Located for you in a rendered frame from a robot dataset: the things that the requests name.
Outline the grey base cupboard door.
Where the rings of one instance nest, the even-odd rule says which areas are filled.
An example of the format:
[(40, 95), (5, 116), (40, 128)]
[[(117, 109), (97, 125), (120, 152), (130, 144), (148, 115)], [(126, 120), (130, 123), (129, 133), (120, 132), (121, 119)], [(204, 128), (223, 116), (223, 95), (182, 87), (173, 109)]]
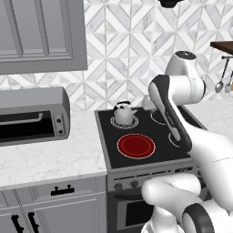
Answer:
[(20, 207), (15, 208), (2, 208), (0, 209), (0, 233), (17, 233), (13, 221), (11, 219), (12, 215), (18, 215), (18, 222), (21, 227), (24, 225), (20, 222), (21, 220), (21, 210)]
[(24, 205), (35, 213), (39, 233), (98, 233), (96, 195)]

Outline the grey hanging ladle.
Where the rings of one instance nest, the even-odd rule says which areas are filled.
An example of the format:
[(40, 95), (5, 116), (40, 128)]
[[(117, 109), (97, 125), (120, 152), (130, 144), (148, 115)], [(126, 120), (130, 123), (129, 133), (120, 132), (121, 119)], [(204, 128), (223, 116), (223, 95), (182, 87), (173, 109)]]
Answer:
[(219, 92), (222, 90), (222, 88), (223, 88), (223, 85), (224, 85), (224, 83), (223, 83), (223, 78), (224, 78), (224, 76), (225, 76), (225, 73), (226, 73), (226, 70), (227, 70), (227, 67), (228, 67), (228, 62), (229, 62), (229, 58), (228, 58), (227, 56), (222, 56), (222, 59), (225, 59), (225, 60), (226, 60), (226, 64), (225, 64), (225, 66), (224, 66), (224, 70), (223, 70), (223, 73), (222, 73), (222, 77), (221, 77), (221, 79), (216, 83), (216, 86), (215, 86), (215, 91), (216, 91), (217, 93), (219, 93)]

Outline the grey drawer front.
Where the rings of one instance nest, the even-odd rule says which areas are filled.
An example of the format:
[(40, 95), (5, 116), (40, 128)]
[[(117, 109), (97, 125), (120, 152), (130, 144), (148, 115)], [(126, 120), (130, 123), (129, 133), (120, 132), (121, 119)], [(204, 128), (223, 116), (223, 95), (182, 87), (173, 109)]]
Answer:
[[(58, 196), (51, 196), (50, 192), (55, 188), (59, 187), (60, 189), (67, 188), (70, 185), (75, 189), (74, 193), (64, 194)], [(66, 195), (84, 195), (89, 193), (96, 192), (96, 179), (94, 177), (81, 178), (76, 180), (62, 181), (53, 184), (44, 184), (39, 186), (31, 187), (31, 193), (34, 197), (34, 200), (48, 200), (51, 198), (64, 197)]]
[(32, 198), (27, 187), (0, 190), (0, 208), (31, 204)]

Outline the grey wall cupboard door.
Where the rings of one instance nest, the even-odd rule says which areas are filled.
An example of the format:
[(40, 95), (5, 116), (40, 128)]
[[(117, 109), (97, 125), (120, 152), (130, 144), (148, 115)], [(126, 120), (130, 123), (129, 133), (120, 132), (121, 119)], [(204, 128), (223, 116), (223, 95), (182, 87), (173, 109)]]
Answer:
[(0, 75), (86, 69), (84, 0), (0, 0)]

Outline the grey toaster oven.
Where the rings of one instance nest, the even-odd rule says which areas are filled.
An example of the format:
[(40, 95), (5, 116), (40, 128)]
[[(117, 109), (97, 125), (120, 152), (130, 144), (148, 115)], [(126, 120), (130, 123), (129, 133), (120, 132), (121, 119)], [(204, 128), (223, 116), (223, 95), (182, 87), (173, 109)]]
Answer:
[(41, 121), (0, 126), (0, 147), (67, 139), (70, 103), (61, 86), (0, 91), (0, 122), (38, 118)]

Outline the oven door with window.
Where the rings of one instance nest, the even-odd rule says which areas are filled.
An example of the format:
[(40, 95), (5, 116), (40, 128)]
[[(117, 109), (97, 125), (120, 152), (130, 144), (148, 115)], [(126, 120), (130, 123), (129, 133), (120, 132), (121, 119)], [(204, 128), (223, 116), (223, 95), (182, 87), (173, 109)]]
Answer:
[(140, 200), (116, 201), (116, 232), (140, 233), (142, 227), (152, 216), (154, 207), (142, 198)]

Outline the dark wooden shelf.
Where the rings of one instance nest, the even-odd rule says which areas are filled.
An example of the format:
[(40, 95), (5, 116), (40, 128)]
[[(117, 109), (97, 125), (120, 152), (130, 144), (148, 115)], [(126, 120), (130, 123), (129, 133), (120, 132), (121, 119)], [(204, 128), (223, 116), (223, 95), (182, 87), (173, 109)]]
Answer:
[(210, 45), (222, 52), (233, 55), (233, 41), (211, 42)]

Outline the black stove with oven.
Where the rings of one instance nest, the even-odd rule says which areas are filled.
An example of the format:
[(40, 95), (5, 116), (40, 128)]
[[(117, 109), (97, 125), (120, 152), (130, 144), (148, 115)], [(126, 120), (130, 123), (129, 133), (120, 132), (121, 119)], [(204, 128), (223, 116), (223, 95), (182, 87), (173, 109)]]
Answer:
[[(165, 121), (157, 110), (146, 111), (139, 107), (134, 115), (133, 124), (119, 126), (115, 123), (112, 110), (96, 111), (96, 123), (106, 161), (106, 212), (107, 233), (117, 233), (116, 193), (135, 190), (152, 178), (176, 173), (191, 173), (201, 176), (198, 167), (190, 156), (180, 150), (171, 135)], [(117, 141), (127, 134), (141, 134), (150, 137), (155, 152), (145, 159), (124, 157), (117, 150)], [(132, 188), (130, 182), (138, 181), (138, 187)], [(123, 189), (116, 191), (114, 185), (120, 182)]]

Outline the large round stove burner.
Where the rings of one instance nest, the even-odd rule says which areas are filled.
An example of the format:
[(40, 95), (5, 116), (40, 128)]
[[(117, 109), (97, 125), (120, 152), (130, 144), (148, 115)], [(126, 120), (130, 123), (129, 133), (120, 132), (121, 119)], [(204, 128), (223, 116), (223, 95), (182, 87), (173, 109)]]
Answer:
[(131, 159), (145, 159), (150, 157), (156, 150), (154, 141), (145, 135), (127, 134), (118, 139), (117, 150)]

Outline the black range hood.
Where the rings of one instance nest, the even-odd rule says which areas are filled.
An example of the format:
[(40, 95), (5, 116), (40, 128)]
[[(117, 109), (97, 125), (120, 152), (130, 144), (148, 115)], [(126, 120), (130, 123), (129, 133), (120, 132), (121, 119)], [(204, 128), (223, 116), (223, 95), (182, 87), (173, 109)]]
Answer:
[(183, 0), (159, 0), (160, 4), (164, 8), (174, 8), (178, 2), (182, 2)]

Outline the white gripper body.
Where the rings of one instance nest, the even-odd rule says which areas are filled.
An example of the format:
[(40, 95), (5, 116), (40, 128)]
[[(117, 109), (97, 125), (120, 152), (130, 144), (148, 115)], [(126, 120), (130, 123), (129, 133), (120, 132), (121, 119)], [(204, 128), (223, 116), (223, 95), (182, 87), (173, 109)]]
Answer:
[(145, 110), (155, 110), (157, 107), (150, 99), (149, 95), (145, 95), (142, 99), (141, 106)]

